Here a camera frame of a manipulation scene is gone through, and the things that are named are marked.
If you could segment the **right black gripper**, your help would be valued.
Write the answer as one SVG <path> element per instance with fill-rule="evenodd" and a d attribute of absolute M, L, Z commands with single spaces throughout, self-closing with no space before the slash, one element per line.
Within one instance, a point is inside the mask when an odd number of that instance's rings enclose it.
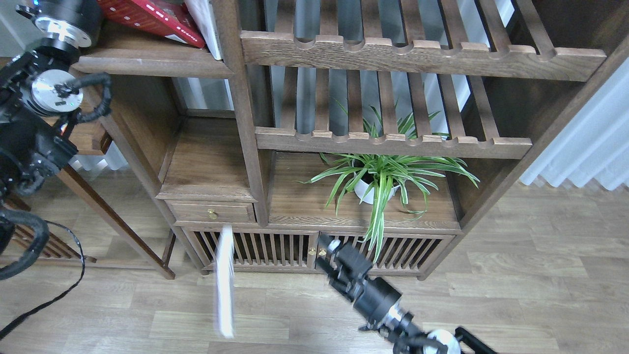
<path fill-rule="evenodd" d="M 341 244 L 327 234 L 319 236 L 319 246 L 334 257 L 332 264 L 325 258 L 316 259 L 316 267 L 323 271 L 329 285 L 339 292 L 366 320 L 362 330 L 394 330 L 402 322 L 401 293 L 383 278 L 369 278 L 372 263 L 351 243 Z"/>

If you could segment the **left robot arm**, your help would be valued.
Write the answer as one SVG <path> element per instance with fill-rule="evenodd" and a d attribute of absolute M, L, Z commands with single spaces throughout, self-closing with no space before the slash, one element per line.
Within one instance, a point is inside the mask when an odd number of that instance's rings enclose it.
<path fill-rule="evenodd" d="M 96 44 L 104 14 L 96 0 L 34 0 L 16 6 L 44 36 L 1 70 L 1 201 L 32 195 L 77 154 L 76 125 L 110 114 L 112 79 L 75 78 L 81 48 Z"/>

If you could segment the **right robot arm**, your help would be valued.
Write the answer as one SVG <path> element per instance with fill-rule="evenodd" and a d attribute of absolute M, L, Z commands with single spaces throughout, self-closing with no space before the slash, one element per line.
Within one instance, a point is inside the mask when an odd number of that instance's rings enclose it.
<path fill-rule="evenodd" d="M 462 354 L 461 343 L 475 354 L 496 352 L 461 326 L 454 332 L 424 332 L 413 323 L 413 314 L 400 307 L 401 293 L 380 276 L 369 276 L 372 262 L 356 247 L 327 234 L 321 234 L 317 243 L 336 264 L 333 267 L 332 262 L 319 256 L 317 267 L 326 273 L 330 286 L 366 320 L 359 330 L 378 332 L 392 343 L 394 354 Z"/>

